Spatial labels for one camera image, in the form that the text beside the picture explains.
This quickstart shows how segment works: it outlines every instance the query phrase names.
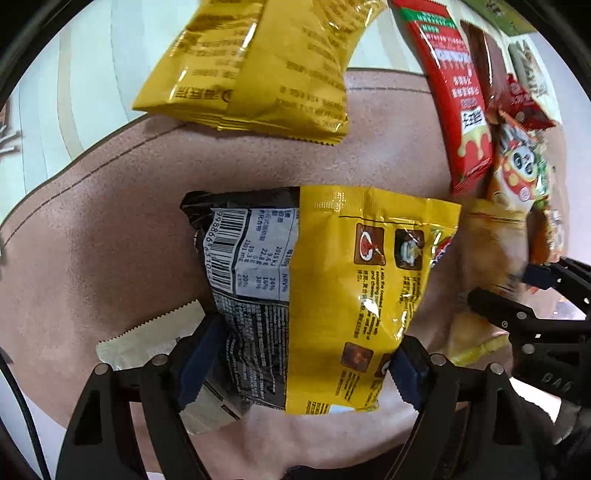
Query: yellow package panel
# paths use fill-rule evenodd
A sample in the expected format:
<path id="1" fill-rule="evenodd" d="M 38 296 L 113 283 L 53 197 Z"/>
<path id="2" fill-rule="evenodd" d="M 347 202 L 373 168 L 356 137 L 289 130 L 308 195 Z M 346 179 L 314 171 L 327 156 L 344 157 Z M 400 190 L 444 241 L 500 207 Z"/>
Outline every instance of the yellow package panel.
<path id="1" fill-rule="evenodd" d="M 204 2 L 151 72 L 133 108 L 193 121 L 199 115 L 221 118 L 263 6 L 261 0 Z M 185 115 L 188 110 L 194 114 Z"/>
<path id="2" fill-rule="evenodd" d="M 290 264 L 288 413 L 373 406 L 460 206 L 365 187 L 300 190 Z"/>
<path id="3" fill-rule="evenodd" d="M 370 3 L 367 23 L 384 7 Z M 353 15 L 354 2 L 269 0 L 220 128 L 340 141 L 348 125 L 345 62 L 366 25 Z"/>

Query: yellow snack package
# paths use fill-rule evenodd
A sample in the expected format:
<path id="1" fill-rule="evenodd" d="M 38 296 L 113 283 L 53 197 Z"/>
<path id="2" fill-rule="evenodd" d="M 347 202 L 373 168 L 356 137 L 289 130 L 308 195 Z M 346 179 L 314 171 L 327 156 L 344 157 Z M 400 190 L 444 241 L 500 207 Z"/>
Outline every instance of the yellow snack package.
<path id="1" fill-rule="evenodd" d="M 488 200 L 475 200 L 460 227 L 462 304 L 453 319 L 446 356 L 457 366 L 507 345 L 507 332 L 472 312 L 468 293 L 480 287 L 519 299 L 519 282 L 528 262 L 525 212 L 509 212 Z"/>
<path id="2" fill-rule="evenodd" d="M 460 212 L 349 186 L 191 192 L 181 208 L 239 394 L 294 414 L 375 407 Z"/>
<path id="3" fill-rule="evenodd" d="M 385 0 L 209 0 L 133 108 L 328 144 L 346 134 L 343 72 Z"/>

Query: green stripe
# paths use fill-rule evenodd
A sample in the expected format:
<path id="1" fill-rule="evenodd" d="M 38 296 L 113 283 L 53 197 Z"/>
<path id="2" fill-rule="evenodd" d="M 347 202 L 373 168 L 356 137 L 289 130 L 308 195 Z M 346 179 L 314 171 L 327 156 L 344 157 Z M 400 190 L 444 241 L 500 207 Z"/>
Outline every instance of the green stripe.
<path id="1" fill-rule="evenodd" d="M 456 24 L 451 18 L 442 17 L 441 15 L 411 10 L 410 8 L 401 8 L 400 13 L 403 19 L 407 22 L 425 22 L 433 25 L 440 25 L 441 27 L 457 29 Z"/>

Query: brown leather mat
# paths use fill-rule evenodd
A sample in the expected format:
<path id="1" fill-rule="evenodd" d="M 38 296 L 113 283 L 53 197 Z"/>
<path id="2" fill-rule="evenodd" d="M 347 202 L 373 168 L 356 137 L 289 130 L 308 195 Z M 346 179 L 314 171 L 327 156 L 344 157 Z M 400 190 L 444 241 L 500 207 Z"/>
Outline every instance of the brown leather mat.
<path id="1" fill-rule="evenodd" d="M 208 298 L 193 230 L 178 209 L 190 190 L 342 183 L 446 198 L 447 157 L 425 78 L 359 71 L 347 82 L 350 133 L 336 147 L 145 118 L 27 197 L 0 228 L 0 338 L 24 392 L 66 426 L 98 341 Z M 426 345 L 441 341 L 452 315 L 456 250 L 433 271 L 411 327 Z M 194 442 L 225 478 L 348 465 L 401 440 L 414 416 L 395 397 L 377 412 L 321 420 L 257 408 Z M 228 449 L 235 463 L 221 453 Z M 277 459 L 265 460 L 265 449 Z"/>

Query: nutrition facts label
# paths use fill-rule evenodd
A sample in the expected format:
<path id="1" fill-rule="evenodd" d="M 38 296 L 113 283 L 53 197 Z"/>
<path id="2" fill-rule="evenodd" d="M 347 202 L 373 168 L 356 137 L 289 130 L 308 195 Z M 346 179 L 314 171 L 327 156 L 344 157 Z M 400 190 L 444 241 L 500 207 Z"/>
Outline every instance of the nutrition facts label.
<path id="1" fill-rule="evenodd" d="M 289 264 L 298 209 L 216 209 L 203 241 L 214 288 L 261 300 L 289 301 Z"/>

